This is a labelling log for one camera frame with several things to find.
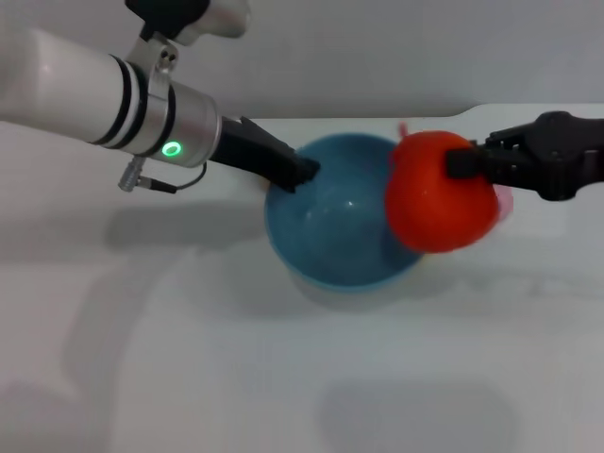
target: green led light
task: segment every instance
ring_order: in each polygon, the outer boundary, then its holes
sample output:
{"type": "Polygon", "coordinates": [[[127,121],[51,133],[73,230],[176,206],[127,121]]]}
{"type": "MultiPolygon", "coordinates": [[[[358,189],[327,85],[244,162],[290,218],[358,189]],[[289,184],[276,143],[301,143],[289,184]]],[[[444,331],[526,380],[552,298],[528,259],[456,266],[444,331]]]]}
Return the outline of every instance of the green led light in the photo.
{"type": "Polygon", "coordinates": [[[169,142],[163,146],[161,153],[166,158],[174,158],[182,152],[182,144],[179,142],[169,142]]]}

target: blue bowl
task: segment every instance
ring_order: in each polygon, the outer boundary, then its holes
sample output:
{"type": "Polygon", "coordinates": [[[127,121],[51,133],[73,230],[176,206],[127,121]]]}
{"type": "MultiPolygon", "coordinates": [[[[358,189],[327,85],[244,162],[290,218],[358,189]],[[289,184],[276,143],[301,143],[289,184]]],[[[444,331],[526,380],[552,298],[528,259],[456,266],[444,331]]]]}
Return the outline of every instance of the blue bowl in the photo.
{"type": "Polygon", "coordinates": [[[295,194],[272,186],[265,205],[271,244],[291,270],[323,288],[362,292],[420,260],[386,222],[384,194],[394,146],[380,137],[343,134],[298,151],[318,160],[321,171],[295,194]]]}

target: black band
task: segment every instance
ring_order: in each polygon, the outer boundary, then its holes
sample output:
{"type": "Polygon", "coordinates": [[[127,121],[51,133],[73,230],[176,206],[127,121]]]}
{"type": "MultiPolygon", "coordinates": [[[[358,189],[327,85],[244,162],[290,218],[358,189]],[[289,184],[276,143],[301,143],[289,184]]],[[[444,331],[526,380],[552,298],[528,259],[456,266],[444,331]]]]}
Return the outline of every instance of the black band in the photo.
{"type": "Polygon", "coordinates": [[[151,147],[148,151],[137,154],[140,158],[150,158],[155,153],[161,150],[163,145],[170,137],[172,133],[172,129],[174,128],[174,122],[176,120],[176,94],[174,93],[174,88],[170,85],[170,94],[168,95],[168,115],[166,116],[166,123],[163,127],[163,131],[161,132],[161,136],[159,140],[151,147]]]}
{"type": "Polygon", "coordinates": [[[118,111],[117,117],[115,118],[115,122],[113,122],[113,126],[111,126],[111,128],[109,129],[109,132],[105,134],[102,139],[99,139],[96,142],[92,142],[91,144],[103,145],[112,141],[124,126],[124,122],[126,121],[126,117],[128,116],[128,111],[130,110],[130,102],[132,97],[132,81],[130,80],[130,72],[128,71],[126,64],[121,59],[118,59],[117,57],[114,58],[117,61],[117,64],[120,66],[120,71],[122,71],[122,78],[124,79],[124,89],[122,92],[122,106],[120,106],[120,110],[118,111]]]}
{"type": "Polygon", "coordinates": [[[115,146],[109,146],[109,149],[122,149],[125,146],[128,146],[130,142],[134,140],[137,134],[141,131],[141,127],[143,127],[144,117],[147,114],[147,101],[148,101],[148,92],[147,92],[147,82],[144,76],[144,72],[141,68],[139,68],[136,64],[130,63],[130,66],[134,70],[134,74],[136,74],[136,78],[139,81],[139,92],[141,94],[139,98],[139,109],[136,112],[136,117],[132,122],[132,126],[130,130],[126,133],[122,140],[117,143],[115,146]]]}

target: cable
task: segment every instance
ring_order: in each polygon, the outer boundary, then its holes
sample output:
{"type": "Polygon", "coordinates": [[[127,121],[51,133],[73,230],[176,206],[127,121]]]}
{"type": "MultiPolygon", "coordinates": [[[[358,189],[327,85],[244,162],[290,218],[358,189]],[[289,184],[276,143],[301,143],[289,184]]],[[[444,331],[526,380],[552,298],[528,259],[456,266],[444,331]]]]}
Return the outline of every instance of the cable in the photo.
{"type": "Polygon", "coordinates": [[[194,186],[195,184],[197,184],[199,181],[201,181],[204,176],[206,175],[206,173],[208,172],[208,163],[204,163],[204,168],[201,169],[201,175],[199,175],[196,179],[194,179],[191,182],[188,182],[187,184],[183,184],[182,186],[177,186],[176,188],[179,191],[184,191],[185,189],[189,189],[192,186],[194,186]]]}
{"type": "Polygon", "coordinates": [[[187,184],[183,184],[182,186],[175,186],[172,184],[168,184],[167,182],[159,181],[157,179],[151,179],[148,177],[141,177],[139,179],[139,186],[143,187],[145,189],[148,189],[149,191],[174,194],[174,193],[177,193],[180,191],[184,191],[185,189],[191,188],[192,186],[197,184],[199,181],[201,181],[207,172],[208,172],[208,163],[206,162],[206,163],[204,163],[204,167],[201,170],[201,175],[196,177],[193,181],[188,182],[187,184]]]}

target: silver cylinder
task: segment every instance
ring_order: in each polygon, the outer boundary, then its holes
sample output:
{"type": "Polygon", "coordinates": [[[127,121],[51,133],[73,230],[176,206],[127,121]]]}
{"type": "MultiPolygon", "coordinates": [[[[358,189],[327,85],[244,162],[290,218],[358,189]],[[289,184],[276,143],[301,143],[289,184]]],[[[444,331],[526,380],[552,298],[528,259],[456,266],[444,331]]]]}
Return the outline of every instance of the silver cylinder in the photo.
{"type": "Polygon", "coordinates": [[[176,117],[165,145],[152,159],[182,167],[197,167],[206,162],[218,146],[222,116],[209,96],[174,83],[176,117]]]}

